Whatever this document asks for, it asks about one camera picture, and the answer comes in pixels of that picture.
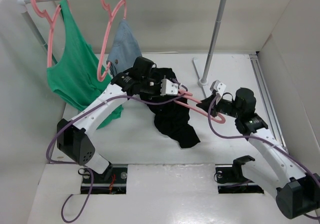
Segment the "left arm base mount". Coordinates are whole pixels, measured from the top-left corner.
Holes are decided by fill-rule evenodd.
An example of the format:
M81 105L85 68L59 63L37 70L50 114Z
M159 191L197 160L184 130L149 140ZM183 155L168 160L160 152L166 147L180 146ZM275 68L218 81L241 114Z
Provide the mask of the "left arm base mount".
M110 174L104 176L94 171L91 194L126 194L128 165L114 165ZM78 174L82 177L80 193L88 194L91 185L91 175L87 168L80 168Z

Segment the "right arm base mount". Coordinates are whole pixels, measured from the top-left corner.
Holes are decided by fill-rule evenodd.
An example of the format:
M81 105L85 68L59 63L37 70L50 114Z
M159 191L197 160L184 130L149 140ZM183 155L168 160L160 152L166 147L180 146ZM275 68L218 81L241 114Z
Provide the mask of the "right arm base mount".
M214 180L219 194L264 194L257 184L243 177L231 164L216 165Z

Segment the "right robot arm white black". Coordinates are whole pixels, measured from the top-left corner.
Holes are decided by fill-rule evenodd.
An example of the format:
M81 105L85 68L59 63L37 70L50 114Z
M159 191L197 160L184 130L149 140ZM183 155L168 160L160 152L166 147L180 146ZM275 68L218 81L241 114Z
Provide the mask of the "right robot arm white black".
M208 117L224 114L234 118L239 136L248 141L269 164L275 175L264 173L256 160L242 156L233 160L231 175L237 181L250 180L268 192L276 201L281 213L288 219L308 216L319 209L319 183L316 173L311 173L302 163L290 156L277 142L266 122L256 114L256 98L252 90L239 88L231 101L218 91L197 103Z

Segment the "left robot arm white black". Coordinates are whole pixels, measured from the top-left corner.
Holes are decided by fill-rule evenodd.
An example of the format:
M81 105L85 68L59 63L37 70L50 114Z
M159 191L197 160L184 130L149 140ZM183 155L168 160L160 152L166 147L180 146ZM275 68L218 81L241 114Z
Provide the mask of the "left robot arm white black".
M100 182L111 178L113 165L98 153L91 137L103 121L129 97L160 92L161 80L152 76L155 68L153 61L137 57L133 66L113 77L101 95L85 110L70 121L62 119L57 125L57 148L79 166L91 169Z

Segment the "black t shirt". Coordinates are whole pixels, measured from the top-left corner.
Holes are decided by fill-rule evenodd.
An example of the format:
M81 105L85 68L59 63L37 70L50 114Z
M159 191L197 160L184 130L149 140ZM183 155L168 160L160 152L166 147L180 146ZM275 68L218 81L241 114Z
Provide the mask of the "black t shirt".
M153 103L147 106L154 114L154 126L161 134L177 141L182 149L192 148L201 142L194 128L188 124L188 108L174 101L161 104L173 99L173 96L157 96L143 92L139 93L139 96L141 100Z

